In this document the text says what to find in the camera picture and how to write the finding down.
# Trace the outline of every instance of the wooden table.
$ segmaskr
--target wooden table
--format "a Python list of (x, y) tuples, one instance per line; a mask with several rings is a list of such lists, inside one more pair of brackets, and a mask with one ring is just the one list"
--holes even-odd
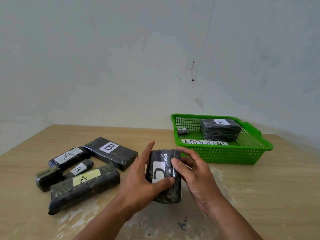
[[(89, 200), (47, 214), (49, 192), (41, 192), (34, 175), (48, 160), (72, 147), (105, 137), (140, 154), (175, 148), (173, 131), (51, 125), (0, 156), (0, 238), (71, 239), (115, 196), (118, 186)], [(265, 239), (320, 239), (320, 165), (317, 158), (277, 135), (264, 135), (274, 145), (254, 165), (212, 164), (222, 193)], [(93, 159), (95, 167), (103, 162)], [(121, 172), (121, 180), (127, 171)], [(198, 211), (183, 184), (182, 202), (155, 202), (136, 214), (117, 239), (219, 239), (214, 223)]]

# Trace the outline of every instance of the green plastic basket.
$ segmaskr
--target green plastic basket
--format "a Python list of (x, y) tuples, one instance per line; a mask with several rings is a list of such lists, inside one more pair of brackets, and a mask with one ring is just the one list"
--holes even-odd
[[(242, 126), (241, 132), (229, 145), (186, 144), (182, 139), (204, 140), (200, 132), (200, 119), (233, 119)], [(265, 151), (271, 151), (273, 145), (261, 136), (261, 131), (248, 122), (229, 116), (210, 116), (195, 114), (171, 115), (174, 128), (174, 139), (179, 147), (195, 150), (207, 163), (255, 164)], [(186, 136), (178, 136), (177, 128), (189, 129)]]

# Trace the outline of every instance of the package label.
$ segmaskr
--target package label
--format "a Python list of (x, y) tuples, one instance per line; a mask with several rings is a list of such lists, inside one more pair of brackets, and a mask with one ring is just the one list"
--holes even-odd
[(214, 120), (214, 122), (218, 125), (229, 125), (228, 121), (226, 121), (225, 119), (216, 119)]
[(82, 153), (83, 151), (81, 149), (79, 149), (78, 147), (73, 148), (72, 150), (56, 157), (54, 160), (58, 163), (58, 164), (62, 164), (65, 163), (66, 161), (70, 160), (71, 158), (73, 158), (74, 156), (78, 155), (79, 153)]
[(199, 145), (222, 145), (227, 146), (228, 143), (225, 141), (215, 141), (215, 140), (181, 140), (183, 143), (186, 144), (199, 144)]
[(152, 183), (159, 182), (165, 178), (166, 162), (165, 161), (154, 161), (153, 162), (153, 174)]
[(77, 176), (79, 173), (82, 173), (86, 169), (87, 169), (87, 166), (84, 165), (83, 163), (80, 163), (78, 166), (76, 166), (70, 172), (73, 173), (74, 176)]
[(110, 153), (114, 149), (116, 149), (119, 145), (113, 143), (113, 142), (108, 142), (106, 145), (102, 146), (99, 148), (99, 150), (102, 150), (103, 152)]
[(79, 184), (82, 184), (88, 180), (94, 179), (95, 177), (100, 176), (100, 170), (99, 169), (95, 169), (89, 172), (86, 172), (84, 174), (80, 174), (79, 176), (76, 176), (72, 179), (73, 182), (73, 186), (77, 186)]

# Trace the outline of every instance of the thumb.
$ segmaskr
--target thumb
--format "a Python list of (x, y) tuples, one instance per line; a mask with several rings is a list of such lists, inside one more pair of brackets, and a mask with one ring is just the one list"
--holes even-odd
[(164, 179), (161, 179), (159, 182), (156, 182), (153, 185), (155, 189), (155, 193), (159, 194), (160, 192), (169, 189), (172, 185), (174, 185), (174, 182), (176, 180), (174, 177), (166, 177)]
[(187, 168), (187, 166), (182, 161), (178, 160), (177, 158), (172, 158), (171, 163), (174, 169), (177, 170), (178, 173), (180, 173), (186, 179), (186, 181), (194, 178), (194, 174), (192, 173), (192, 171)]

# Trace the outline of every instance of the wrapped package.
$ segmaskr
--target wrapped package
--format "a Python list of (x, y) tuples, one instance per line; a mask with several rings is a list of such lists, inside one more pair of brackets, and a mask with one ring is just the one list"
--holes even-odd
[(181, 152), (178, 150), (154, 150), (150, 153), (149, 163), (146, 168), (146, 180), (156, 183), (163, 178), (174, 177), (174, 185), (158, 194), (154, 201), (162, 204), (175, 204), (181, 201), (181, 175), (171, 164), (175, 157), (181, 161)]
[(178, 136), (186, 136), (189, 134), (189, 130), (187, 128), (177, 129)]
[(85, 173), (90, 169), (92, 169), (93, 165), (94, 165), (93, 161), (86, 159), (82, 163), (80, 163), (78, 166), (76, 166), (74, 169), (72, 169), (70, 172), (68, 172), (65, 176), (63, 176), (63, 178), (66, 180), (66, 179), (73, 178), (80, 173)]
[(89, 159), (90, 153), (82, 146), (72, 148), (66, 153), (61, 154), (58, 157), (51, 159), (48, 164), (50, 167), (57, 166), (62, 171), (65, 171), (69, 167), (79, 163), (82, 160)]
[(112, 163), (51, 186), (49, 215), (73, 206), (120, 183), (120, 174)]
[(50, 190), (50, 186), (63, 180), (62, 170), (57, 166), (43, 170), (35, 175), (35, 184), (43, 192)]
[(206, 140), (236, 141), (241, 125), (232, 119), (200, 120), (200, 131)]
[(118, 145), (105, 138), (98, 137), (97, 139), (85, 144), (84, 147), (92, 153), (92, 155), (105, 163), (113, 163), (113, 165), (124, 171), (138, 156), (134, 150)]

